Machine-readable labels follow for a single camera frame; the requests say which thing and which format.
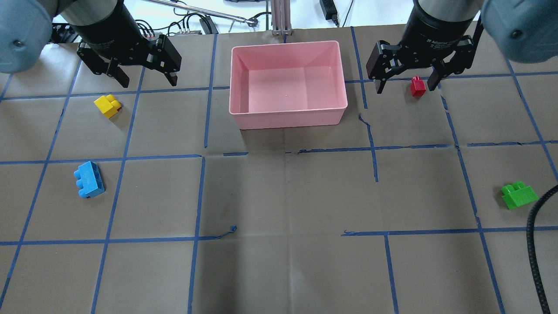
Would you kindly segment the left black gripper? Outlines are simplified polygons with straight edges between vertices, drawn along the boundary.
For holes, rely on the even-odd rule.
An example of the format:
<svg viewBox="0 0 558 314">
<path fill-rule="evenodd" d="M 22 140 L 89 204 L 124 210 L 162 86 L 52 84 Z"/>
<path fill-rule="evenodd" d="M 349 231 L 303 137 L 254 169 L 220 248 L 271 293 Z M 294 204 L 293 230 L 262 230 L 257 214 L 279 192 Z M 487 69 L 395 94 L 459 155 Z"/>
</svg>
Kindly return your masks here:
<svg viewBox="0 0 558 314">
<path fill-rule="evenodd" d="M 78 21 L 76 31 L 82 37 L 76 53 L 93 74 L 106 74 L 123 88 L 130 78 L 122 66 L 141 65 L 165 74 L 172 87 L 177 86 L 182 57 L 165 34 L 149 40 L 124 4 L 84 4 L 88 21 Z"/>
</svg>

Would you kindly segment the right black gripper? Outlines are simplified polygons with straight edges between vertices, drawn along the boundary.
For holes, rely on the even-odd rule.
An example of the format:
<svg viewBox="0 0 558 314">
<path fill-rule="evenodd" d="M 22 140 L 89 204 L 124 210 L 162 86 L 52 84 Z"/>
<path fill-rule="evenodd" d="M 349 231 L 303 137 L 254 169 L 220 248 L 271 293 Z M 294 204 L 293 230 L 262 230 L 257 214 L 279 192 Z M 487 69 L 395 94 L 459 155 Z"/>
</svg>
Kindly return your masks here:
<svg viewBox="0 0 558 314">
<path fill-rule="evenodd" d="M 366 64 L 378 95 L 386 81 L 411 69 L 432 68 L 427 88 L 470 69 L 484 27 L 478 20 L 473 36 L 466 34 L 479 7 L 413 7 L 398 44 L 379 40 Z"/>
</svg>

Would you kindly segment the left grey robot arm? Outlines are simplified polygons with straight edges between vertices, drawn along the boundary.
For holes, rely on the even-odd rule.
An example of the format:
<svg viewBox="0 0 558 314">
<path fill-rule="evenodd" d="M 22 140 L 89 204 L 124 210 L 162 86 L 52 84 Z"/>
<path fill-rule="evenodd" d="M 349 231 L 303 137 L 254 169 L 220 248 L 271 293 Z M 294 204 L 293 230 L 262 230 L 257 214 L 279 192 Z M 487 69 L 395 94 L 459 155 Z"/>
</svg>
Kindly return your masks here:
<svg viewBox="0 0 558 314">
<path fill-rule="evenodd" d="M 177 84 L 182 57 L 165 34 L 145 38 L 123 0 L 3 0 L 0 3 L 0 70 L 32 68 L 52 35 L 56 16 L 81 37 L 76 54 L 95 75 L 127 88 L 123 66 L 140 65 Z"/>
</svg>

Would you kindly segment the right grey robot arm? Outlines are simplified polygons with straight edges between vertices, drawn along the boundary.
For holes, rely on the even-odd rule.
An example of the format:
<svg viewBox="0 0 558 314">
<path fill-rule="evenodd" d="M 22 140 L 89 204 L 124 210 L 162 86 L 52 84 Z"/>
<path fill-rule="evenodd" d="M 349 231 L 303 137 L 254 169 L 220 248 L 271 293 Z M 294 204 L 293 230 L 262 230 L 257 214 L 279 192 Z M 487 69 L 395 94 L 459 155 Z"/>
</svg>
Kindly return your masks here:
<svg viewBox="0 0 558 314">
<path fill-rule="evenodd" d="M 527 64 L 557 56 L 555 0 L 415 0 L 401 41 L 375 44 L 366 70 L 382 93 L 387 80 L 432 68 L 427 87 L 470 69 L 486 31 L 505 58 Z"/>
</svg>

